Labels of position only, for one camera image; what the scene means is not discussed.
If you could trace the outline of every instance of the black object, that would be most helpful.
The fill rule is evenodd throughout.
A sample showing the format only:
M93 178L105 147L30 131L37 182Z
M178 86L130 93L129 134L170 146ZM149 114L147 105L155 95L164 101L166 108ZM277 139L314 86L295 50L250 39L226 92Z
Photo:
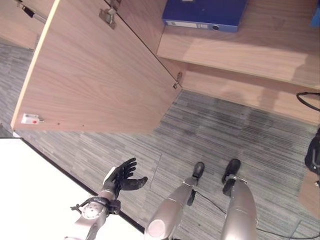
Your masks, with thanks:
M320 92L299 92L296 94L296 98L300 101L300 103L306 105L307 107L319 111L320 112L320 108L317 108L313 105L311 105L310 103L306 102L305 100L303 100L300 96L305 96L305 95L316 95L320 97Z
M320 128L310 142L304 163L311 172L320 176Z
M234 158L234 159L230 160L228 166L226 166L226 168L225 168L224 175L221 179L222 183L225 184L227 176L236 175L240 169L240 166L241 166L241 162L239 159Z
M197 180L199 180L204 173L205 170L205 164L202 161L198 161L193 168L192 177L195 177Z
M28 7L26 6L23 6L22 7L22 10L30 17L30 18L33 18L35 13Z
M102 189L111 191L115 198L118 198L120 190L133 191L142 188L148 181L146 176L140 179L128 179L134 175L136 165L136 158L133 157L116 167L104 181Z
M236 183L236 180L228 179L228 181L226 181L226 183L223 186L223 189L222 189L223 194L228 197L231 197L231 189L235 185L235 183Z
M191 195L190 195L188 201L186 202L186 204L187 204L189 207L194 203L195 196L196 196L196 191L192 189Z

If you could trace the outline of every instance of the blue binder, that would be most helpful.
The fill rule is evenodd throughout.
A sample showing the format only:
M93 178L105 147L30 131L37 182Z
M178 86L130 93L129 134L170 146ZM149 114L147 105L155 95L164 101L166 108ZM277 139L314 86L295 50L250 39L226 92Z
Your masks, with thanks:
M168 0L166 25L237 32L247 0Z

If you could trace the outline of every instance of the white latch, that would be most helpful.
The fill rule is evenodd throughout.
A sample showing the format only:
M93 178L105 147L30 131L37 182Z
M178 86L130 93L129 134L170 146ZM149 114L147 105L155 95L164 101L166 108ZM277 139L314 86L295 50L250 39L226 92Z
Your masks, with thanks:
M39 115L24 113L22 117L22 124L39 124L43 123L44 120L39 118Z

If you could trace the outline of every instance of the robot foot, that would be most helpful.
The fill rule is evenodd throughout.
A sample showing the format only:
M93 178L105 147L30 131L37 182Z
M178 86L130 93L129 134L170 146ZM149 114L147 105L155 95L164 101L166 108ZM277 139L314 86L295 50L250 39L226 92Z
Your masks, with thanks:
M205 164L202 161L198 161L193 169L192 177L195 177L198 181L201 178L205 170Z
M225 184L226 183L226 177L229 176L229 175L236 175L237 172L239 171L240 169L240 166L241 166L241 162L239 159L232 159L228 166L226 166L225 168L225 172L224 172L224 175L221 179L222 183Z

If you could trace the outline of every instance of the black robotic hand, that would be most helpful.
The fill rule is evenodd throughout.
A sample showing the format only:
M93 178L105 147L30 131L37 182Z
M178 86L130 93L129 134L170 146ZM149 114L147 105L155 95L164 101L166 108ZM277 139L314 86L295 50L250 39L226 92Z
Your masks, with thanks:
M142 188L148 180L146 176L140 179L128 179L134 175L136 165L135 157L122 163L104 181L103 189L111 191L115 198L118 198L120 190L132 191Z

